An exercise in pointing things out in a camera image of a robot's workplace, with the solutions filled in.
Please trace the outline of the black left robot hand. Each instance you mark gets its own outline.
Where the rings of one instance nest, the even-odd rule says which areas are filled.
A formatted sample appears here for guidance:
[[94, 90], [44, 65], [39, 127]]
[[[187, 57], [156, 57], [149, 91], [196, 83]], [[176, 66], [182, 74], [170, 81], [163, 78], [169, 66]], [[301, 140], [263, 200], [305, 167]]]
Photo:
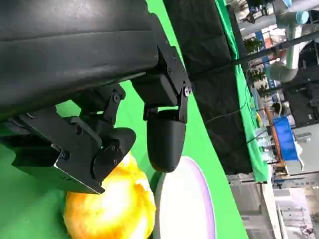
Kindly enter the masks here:
[[131, 81], [144, 102], [152, 167], [180, 161], [191, 83], [176, 47], [144, 0], [3, 0], [0, 121], [12, 165], [58, 188], [102, 194], [133, 147], [115, 127]]

